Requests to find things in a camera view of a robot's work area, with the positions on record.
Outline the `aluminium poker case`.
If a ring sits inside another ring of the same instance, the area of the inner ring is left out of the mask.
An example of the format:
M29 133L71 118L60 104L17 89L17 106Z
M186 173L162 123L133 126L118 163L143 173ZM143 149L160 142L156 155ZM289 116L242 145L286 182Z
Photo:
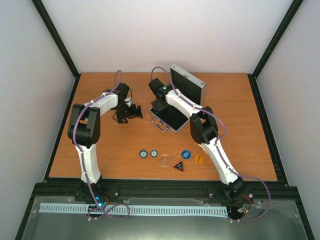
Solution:
M161 132L170 129L178 133L189 121L192 114L198 112L204 103L206 83L180 66L170 67L169 84L172 90L165 96L169 108L154 113L153 107L149 112L153 116L151 123Z

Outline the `blue white poker chip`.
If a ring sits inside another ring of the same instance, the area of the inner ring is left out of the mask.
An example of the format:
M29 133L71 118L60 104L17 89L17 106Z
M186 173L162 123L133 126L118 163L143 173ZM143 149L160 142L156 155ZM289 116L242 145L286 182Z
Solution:
M155 158L155 157L158 156L158 152L157 152L156 150L152 150L152 151L150 152L150 156L153 157L153 158Z
M144 149L142 149L140 152L139 152L139 156L142 158L142 159L145 159L148 157L148 152Z

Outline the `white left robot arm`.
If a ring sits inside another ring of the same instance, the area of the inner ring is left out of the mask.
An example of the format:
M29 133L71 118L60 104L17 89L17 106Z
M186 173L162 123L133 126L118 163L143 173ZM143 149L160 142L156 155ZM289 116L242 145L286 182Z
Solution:
M91 184L86 195L92 201L103 198L104 188L96 184L101 178L97 160L97 142L101 135L101 116L115 111L118 124L127 124L130 119L143 118L141 106L135 105L132 91L125 83L119 83L114 90L106 89L101 96L85 104L76 103L71 109L67 136L77 150L81 180Z

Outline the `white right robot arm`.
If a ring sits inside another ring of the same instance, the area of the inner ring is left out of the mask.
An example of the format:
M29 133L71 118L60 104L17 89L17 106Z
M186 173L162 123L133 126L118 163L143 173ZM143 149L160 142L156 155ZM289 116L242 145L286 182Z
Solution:
M208 153L224 185L225 194L230 199L240 195L245 184L222 147L212 109L191 101L173 84L164 85L158 78L152 79L148 86L160 104L172 106L189 118L191 137Z

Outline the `clear round disc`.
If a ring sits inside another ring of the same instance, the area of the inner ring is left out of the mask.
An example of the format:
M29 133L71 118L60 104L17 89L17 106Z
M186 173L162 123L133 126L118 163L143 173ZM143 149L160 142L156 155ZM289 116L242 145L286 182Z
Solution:
M162 167L168 167L171 163L171 157L167 154L162 154L158 159L158 163Z

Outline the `blue round token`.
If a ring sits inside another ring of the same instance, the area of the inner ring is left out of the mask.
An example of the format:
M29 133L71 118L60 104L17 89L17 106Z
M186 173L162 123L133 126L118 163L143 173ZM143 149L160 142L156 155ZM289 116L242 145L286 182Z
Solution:
M184 160L188 160L190 159L192 156L191 152L189 150L183 150L181 152L181 157L184 159Z

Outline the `black red triangle token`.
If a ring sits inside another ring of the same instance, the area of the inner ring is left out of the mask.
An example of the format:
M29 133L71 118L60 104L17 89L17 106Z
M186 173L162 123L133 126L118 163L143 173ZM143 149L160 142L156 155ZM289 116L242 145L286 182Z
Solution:
M176 162L176 163L173 164L171 167L172 167L173 169L177 170L177 171L182 172L182 173L185 172L183 160L180 160L180 161Z

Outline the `orange round token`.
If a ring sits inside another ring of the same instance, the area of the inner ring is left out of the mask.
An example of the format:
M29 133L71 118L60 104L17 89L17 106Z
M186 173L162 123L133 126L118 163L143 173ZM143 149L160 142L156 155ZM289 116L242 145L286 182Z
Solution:
M196 154L193 159L197 164L202 164L205 160L202 154Z

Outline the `black aluminium frame rail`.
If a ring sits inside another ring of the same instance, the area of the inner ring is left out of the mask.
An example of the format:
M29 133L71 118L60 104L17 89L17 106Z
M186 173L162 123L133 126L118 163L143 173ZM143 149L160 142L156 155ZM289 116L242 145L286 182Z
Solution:
M78 178L49 178L45 185L56 194L73 196L86 202L92 199L88 185ZM244 187L244 195L252 195L254 200L300 199L298 189L284 183L268 181L262 184L259 181L247 181ZM196 199L219 204L233 204L243 201L240 193L228 199L228 188L219 181L102 179L92 189L98 196L107 194L112 202L130 198Z

